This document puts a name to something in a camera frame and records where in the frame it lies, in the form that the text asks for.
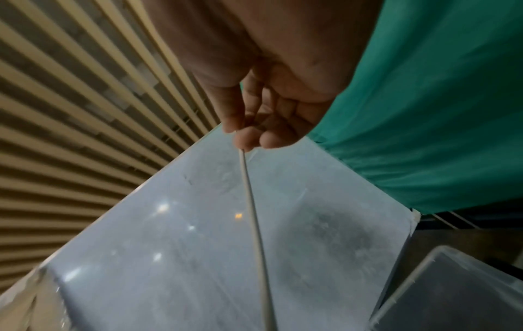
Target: teal fabric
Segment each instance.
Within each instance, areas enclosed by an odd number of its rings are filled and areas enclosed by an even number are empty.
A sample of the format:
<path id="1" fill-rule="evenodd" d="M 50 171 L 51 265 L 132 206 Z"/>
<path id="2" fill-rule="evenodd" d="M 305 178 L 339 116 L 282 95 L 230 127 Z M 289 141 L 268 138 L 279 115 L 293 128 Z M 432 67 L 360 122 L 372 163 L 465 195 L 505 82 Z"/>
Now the teal fabric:
<path id="1" fill-rule="evenodd" d="M 523 1 L 385 0 L 309 136 L 422 213 L 523 197 Z"/>

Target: skin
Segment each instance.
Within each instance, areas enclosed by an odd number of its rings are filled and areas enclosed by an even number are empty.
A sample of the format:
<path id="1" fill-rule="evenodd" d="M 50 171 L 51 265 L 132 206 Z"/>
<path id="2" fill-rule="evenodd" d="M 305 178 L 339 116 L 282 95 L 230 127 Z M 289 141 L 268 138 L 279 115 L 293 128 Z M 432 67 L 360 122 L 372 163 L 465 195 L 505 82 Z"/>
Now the skin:
<path id="1" fill-rule="evenodd" d="M 292 145 L 350 83 L 382 0 L 146 0 L 234 144 Z"/>

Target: wire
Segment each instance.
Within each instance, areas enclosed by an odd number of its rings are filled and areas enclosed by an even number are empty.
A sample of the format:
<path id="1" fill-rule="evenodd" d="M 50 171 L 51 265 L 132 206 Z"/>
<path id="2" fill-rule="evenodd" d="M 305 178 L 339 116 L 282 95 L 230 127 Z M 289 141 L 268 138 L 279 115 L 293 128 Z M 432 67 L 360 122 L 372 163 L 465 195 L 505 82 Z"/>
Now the wire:
<path id="1" fill-rule="evenodd" d="M 254 242 L 254 254 L 256 256 L 256 265 L 258 269 L 258 281 L 260 284 L 261 311 L 266 331 L 277 331 L 276 316 L 274 314 L 274 305 L 272 304 L 271 288 L 269 285 L 269 274 L 267 273 L 267 263 L 265 262 L 265 251 L 263 250 L 262 235 L 256 215 L 256 206 L 252 196 L 251 181 L 247 172 L 247 162 L 245 161 L 245 152 L 239 150 L 241 178 L 244 182 L 245 195 L 247 197 L 247 211 L 251 220 L 251 232 Z"/>

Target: clear plastic box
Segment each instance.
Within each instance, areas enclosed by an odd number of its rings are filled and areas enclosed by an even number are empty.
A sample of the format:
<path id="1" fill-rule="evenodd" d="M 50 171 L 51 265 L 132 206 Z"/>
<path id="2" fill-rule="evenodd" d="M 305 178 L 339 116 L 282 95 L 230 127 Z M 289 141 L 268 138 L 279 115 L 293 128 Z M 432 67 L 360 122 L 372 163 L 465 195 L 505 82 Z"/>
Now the clear plastic box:
<path id="1" fill-rule="evenodd" d="M 521 331 L 523 282 L 440 246 L 371 318 L 368 330 Z"/>

